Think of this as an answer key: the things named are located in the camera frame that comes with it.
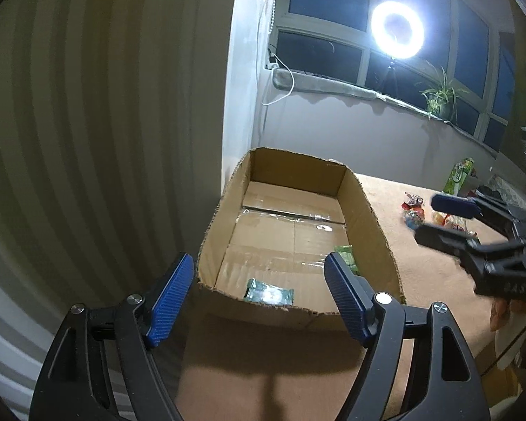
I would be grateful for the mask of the person's right hand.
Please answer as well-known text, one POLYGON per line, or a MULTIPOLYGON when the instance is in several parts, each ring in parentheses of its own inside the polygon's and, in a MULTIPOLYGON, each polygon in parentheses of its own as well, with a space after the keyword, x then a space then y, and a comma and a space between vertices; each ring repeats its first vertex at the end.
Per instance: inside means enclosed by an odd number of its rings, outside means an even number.
POLYGON ((490 331, 495 332, 506 325, 510 314, 520 307, 517 300, 493 299, 489 319, 490 331))

